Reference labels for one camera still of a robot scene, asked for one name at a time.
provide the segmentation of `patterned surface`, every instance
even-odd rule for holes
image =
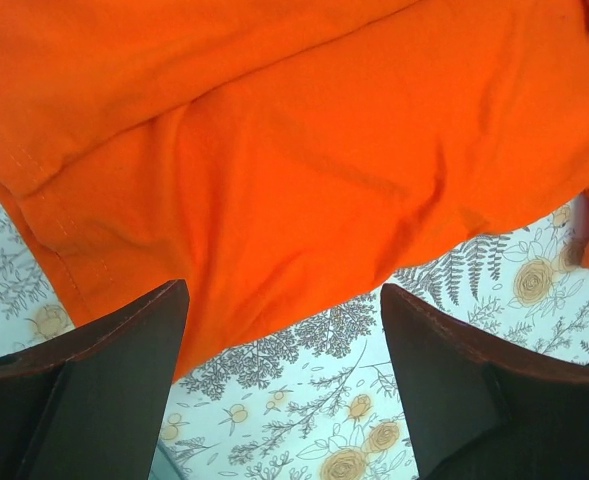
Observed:
[[[451,315],[546,355],[589,361],[581,199],[517,232],[482,236],[400,284]],[[227,350],[171,391],[161,439],[187,478],[390,480],[416,476],[379,291]],[[0,355],[72,328],[0,208]]]

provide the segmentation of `tablecloth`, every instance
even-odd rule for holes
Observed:
[[[587,218],[579,197],[521,230],[480,236],[399,270],[389,282],[510,342],[586,363],[589,270],[575,263]],[[176,383],[160,438],[185,478],[417,478],[378,302],[376,289],[231,348]],[[0,355],[72,328],[0,206]]]

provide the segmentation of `bedsheet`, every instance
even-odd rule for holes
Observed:
[[[588,362],[589,270],[575,266],[589,235],[586,208],[574,199],[528,227],[477,237],[389,281],[513,343]],[[416,478],[378,294],[229,349],[177,382],[160,439],[184,477]],[[72,328],[0,207],[0,355]]]

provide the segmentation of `floral fabric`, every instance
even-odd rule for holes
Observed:
[[[586,218],[578,198],[529,227],[477,237],[389,281],[513,343],[585,363],[589,270],[576,265]],[[185,477],[415,478],[378,295],[229,349],[176,383],[160,438]],[[0,208],[0,355],[71,328]]]

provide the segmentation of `yellow rose print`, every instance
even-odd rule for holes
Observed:
[[[572,219],[572,209],[564,205],[552,214],[552,226],[563,228]]]
[[[537,258],[527,262],[514,279],[514,296],[526,307],[539,303],[552,288],[553,274],[549,260]]]
[[[352,400],[347,418],[349,420],[359,422],[363,417],[365,417],[365,415],[367,415],[367,412],[369,412],[371,408],[372,400],[370,397],[367,395],[359,395],[354,400]]]
[[[361,480],[366,466],[365,455],[360,450],[341,450],[323,462],[321,480]]]
[[[569,273],[576,270],[581,264],[585,243],[572,240],[567,243],[558,256],[552,261],[552,268],[560,273]]]
[[[373,428],[363,445],[363,450],[371,453],[384,452],[392,448],[401,437],[398,424],[385,422]]]

